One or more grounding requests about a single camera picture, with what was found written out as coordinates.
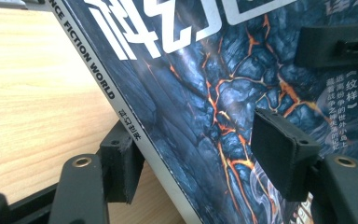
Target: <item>magazine spine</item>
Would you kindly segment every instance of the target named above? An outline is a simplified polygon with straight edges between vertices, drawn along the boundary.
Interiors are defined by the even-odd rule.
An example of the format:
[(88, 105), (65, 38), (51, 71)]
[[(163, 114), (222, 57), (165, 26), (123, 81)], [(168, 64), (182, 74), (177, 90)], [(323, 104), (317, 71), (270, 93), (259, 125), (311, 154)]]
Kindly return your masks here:
[[(142, 124), (140, 124), (139, 120), (133, 115), (131, 107), (128, 106), (125, 102), (123, 96), (117, 88), (117, 85), (108, 75), (93, 47), (90, 45), (88, 39), (84, 36), (82, 30), (76, 22), (76, 19), (73, 16), (73, 12), (70, 11), (70, 8), (68, 8), (62, 0), (48, 0), (48, 5), (60, 26), (76, 48), (83, 62), (92, 73), (98, 86), (106, 96), (106, 99), (116, 111), (120, 121), (125, 124), (123, 116), (120, 116), (118, 111), (124, 111), (126, 114), (126, 119), (131, 120), (131, 124), (135, 127), (140, 136), (137, 139), (133, 137), (134, 142), (145, 156), (145, 159), (150, 164), (162, 187), (166, 190), (172, 199), (172, 202), (175, 204), (182, 218), (186, 223), (201, 223), (199, 216), (194, 211), (185, 194), (177, 185), (171, 172), (162, 161), (152, 142), (146, 135), (145, 130), (142, 128)], [(111, 87), (109, 91), (105, 89), (106, 84), (107, 86)], [(127, 132), (131, 133), (129, 126), (124, 126), (126, 126)]]

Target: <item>science fiction magazine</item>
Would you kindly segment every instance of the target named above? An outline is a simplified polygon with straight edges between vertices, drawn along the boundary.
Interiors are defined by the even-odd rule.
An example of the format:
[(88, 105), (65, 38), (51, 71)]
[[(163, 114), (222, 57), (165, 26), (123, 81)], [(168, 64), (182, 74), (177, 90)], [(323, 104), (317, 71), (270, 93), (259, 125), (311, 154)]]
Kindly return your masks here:
[(48, 3), (186, 222), (312, 222), (257, 163), (255, 108), (358, 160), (358, 66), (294, 64), (301, 27), (358, 24), (358, 0)]

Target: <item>wooden surface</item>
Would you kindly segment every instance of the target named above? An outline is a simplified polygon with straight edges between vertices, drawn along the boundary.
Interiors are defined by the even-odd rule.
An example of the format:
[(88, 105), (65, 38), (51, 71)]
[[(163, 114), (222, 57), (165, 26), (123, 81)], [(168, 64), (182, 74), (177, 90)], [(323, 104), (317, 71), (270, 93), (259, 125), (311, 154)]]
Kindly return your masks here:
[[(117, 116), (49, 12), (0, 9), (0, 192), (14, 203), (56, 183), (71, 157), (94, 153)], [(113, 223), (181, 223), (146, 164)]]

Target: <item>magazine cover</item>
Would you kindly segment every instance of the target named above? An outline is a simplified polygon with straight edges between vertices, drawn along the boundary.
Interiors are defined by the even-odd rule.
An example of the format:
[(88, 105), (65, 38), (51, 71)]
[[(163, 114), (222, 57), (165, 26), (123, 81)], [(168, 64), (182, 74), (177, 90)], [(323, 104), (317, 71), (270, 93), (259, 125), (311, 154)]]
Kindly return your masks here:
[(186, 222), (312, 222), (252, 153), (256, 108), (358, 160), (358, 66), (294, 65), (301, 27), (357, 24), (358, 0), (49, 4)]

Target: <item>wood grain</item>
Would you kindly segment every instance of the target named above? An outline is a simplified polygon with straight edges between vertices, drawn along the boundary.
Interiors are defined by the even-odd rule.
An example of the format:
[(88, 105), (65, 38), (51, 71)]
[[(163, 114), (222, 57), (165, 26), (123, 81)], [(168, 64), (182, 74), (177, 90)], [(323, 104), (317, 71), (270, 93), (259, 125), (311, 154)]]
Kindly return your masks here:
[[(14, 203), (94, 153), (117, 115), (52, 13), (0, 9), (0, 192)], [(114, 223), (183, 222), (149, 166)]]

